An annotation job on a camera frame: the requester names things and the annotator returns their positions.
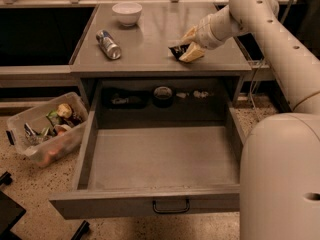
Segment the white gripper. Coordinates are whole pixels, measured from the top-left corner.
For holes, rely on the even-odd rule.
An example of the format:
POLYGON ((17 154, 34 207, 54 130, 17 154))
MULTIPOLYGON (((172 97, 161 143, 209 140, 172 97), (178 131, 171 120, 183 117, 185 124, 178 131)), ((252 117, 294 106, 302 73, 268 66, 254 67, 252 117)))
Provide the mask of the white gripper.
POLYGON ((190 45, 186 52, 179 57, 179 60, 186 63, 192 62, 203 57, 205 49, 216 49, 222 46, 229 38, 247 33, 248 30, 233 18, 229 7, 225 6, 216 13, 202 18, 196 27, 191 27, 184 34, 180 39, 180 44, 190 45))

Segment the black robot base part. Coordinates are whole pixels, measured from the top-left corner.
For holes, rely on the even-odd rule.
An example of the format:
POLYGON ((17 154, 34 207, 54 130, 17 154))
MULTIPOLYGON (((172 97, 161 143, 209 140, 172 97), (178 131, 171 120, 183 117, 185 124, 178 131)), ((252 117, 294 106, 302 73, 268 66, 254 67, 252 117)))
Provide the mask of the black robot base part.
MULTIPOLYGON (((10 185, 11 183, 11 174, 7 171, 4 172, 0 176, 0 185, 10 185)), ((11 232, 11 229, 25 213, 26 210, 21 205, 0 191, 0 240, 22 240, 11 232)), ((84 220, 71 240, 81 240, 81 238, 89 232, 89 226, 89 222, 84 220)))

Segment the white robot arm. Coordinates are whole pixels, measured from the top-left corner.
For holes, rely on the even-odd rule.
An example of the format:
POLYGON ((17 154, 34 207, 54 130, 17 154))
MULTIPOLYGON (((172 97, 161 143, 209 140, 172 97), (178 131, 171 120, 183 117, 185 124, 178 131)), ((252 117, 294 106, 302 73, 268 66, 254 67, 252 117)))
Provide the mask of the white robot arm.
POLYGON ((182 38, 215 49, 250 33, 290 110, 260 121, 240 164, 240 240, 320 240, 320 60, 277 19, 276 0, 229 0, 182 38))

